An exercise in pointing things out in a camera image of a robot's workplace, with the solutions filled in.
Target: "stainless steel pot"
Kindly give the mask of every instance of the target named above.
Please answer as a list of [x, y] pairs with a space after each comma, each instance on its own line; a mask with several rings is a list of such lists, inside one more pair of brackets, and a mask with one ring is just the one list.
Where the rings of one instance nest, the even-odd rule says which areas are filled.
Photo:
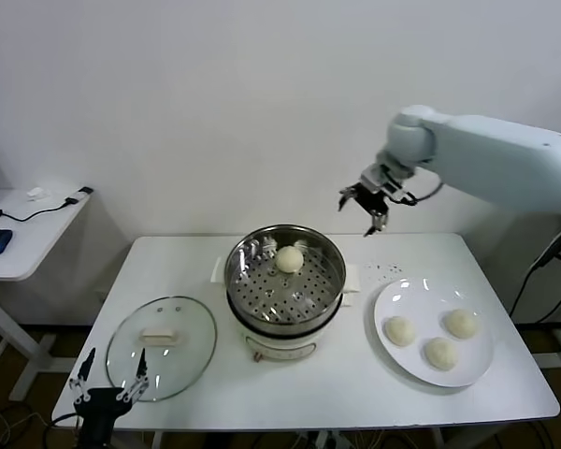
[[[304, 255], [294, 274], [280, 272], [277, 251], [294, 245]], [[224, 268], [231, 311], [260, 335], [296, 339], [326, 326], [342, 300], [345, 261], [337, 246], [303, 226], [277, 224], [253, 231], [233, 248]]]

